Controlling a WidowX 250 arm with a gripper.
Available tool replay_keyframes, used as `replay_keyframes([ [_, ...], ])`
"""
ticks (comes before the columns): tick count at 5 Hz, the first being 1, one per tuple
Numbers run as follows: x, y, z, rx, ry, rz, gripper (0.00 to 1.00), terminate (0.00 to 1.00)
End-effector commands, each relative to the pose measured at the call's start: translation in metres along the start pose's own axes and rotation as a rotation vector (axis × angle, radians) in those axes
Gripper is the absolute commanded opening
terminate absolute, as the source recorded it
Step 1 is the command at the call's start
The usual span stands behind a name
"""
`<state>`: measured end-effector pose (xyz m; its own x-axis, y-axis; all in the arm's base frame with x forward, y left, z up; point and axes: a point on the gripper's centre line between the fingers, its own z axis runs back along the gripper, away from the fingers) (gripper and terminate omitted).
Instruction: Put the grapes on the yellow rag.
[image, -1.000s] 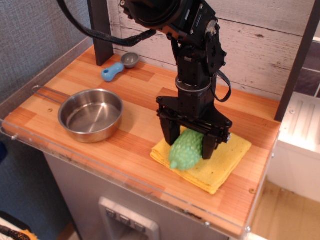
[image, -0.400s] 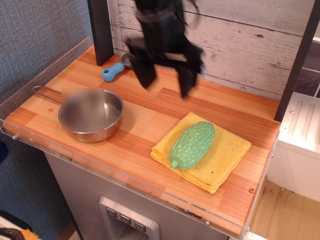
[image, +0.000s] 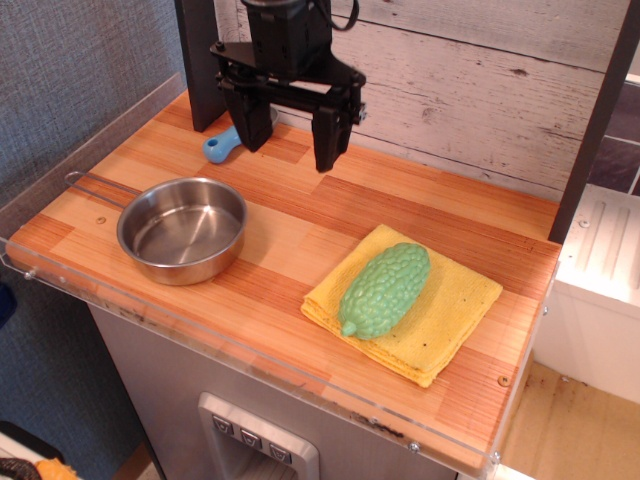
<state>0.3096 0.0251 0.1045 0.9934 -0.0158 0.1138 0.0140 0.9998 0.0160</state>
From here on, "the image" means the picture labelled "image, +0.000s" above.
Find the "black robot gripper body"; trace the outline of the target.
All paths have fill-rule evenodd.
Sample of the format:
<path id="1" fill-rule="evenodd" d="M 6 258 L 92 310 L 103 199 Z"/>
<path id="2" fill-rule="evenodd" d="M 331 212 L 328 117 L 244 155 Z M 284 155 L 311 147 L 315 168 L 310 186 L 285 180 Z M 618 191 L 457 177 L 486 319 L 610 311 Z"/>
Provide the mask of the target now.
<path id="1" fill-rule="evenodd" d="M 361 88 L 366 77 L 332 53 L 333 32 L 355 26 L 357 1 L 343 26 L 333 21 L 329 1 L 245 1 L 243 5 L 251 40 L 216 42 L 210 51 L 219 59 L 221 70 L 234 64 L 251 78 L 285 85 L 297 81 L 328 85 L 330 95 L 343 97 L 342 109 L 351 123 L 364 120 Z"/>

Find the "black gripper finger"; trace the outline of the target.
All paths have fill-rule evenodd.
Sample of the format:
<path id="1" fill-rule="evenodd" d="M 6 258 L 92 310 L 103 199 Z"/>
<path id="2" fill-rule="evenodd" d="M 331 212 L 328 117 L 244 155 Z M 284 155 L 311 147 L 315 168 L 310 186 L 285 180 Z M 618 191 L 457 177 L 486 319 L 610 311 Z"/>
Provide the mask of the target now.
<path id="1" fill-rule="evenodd" d="M 313 113 L 312 133 L 316 170 L 330 171 L 336 160 L 346 152 L 351 134 L 347 113 L 332 107 L 320 107 Z"/>
<path id="2" fill-rule="evenodd" d="M 266 87 L 223 84 L 222 93 L 241 143 L 258 151 L 271 137 L 273 123 Z"/>

